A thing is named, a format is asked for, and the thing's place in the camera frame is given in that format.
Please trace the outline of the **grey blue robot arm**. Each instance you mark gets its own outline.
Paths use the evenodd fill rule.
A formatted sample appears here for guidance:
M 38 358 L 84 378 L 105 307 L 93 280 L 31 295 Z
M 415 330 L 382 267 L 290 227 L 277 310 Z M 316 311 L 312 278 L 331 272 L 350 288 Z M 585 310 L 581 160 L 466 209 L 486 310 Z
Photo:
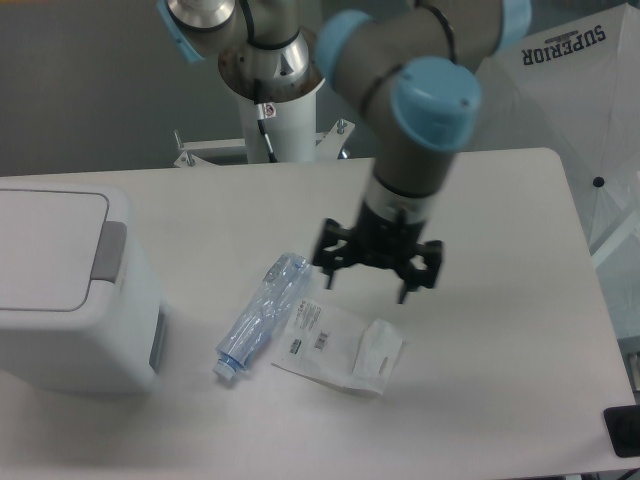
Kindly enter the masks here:
M 482 101 L 475 70 L 519 41 L 527 1 L 415 1 L 392 19 L 359 10 L 332 16 L 316 33 L 298 1 L 161 1 L 173 43 L 190 62 L 216 57 L 227 87 L 248 104 L 246 145 L 266 161 L 285 144 L 315 137 L 304 117 L 281 129 L 285 105 L 329 85 L 378 136 L 381 148 L 357 221 L 326 220 L 312 262 L 327 277 L 362 264 L 391 270 L 403 293 L 433 288 L 441 241 L 420 241 L 435 199 L 468 143 Z

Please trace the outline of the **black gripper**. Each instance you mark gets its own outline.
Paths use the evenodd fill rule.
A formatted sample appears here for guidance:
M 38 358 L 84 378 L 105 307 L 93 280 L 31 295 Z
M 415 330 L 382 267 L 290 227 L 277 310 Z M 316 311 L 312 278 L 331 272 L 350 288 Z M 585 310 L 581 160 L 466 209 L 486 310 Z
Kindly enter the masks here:
M 332 288 L 338 270 L 358 263 L 394 270 L 402 280 L 397 303 L 403 304 L 409 293 L 435 287 L 443 263 L 441 240 L 418 243 L 426 223 L 409 223 L 404 213 L 387 220 L 362 202 L 353 228 L 345 228 L 331 218 L 324 220 L 312 265 L 327 277 L 327 290 Z

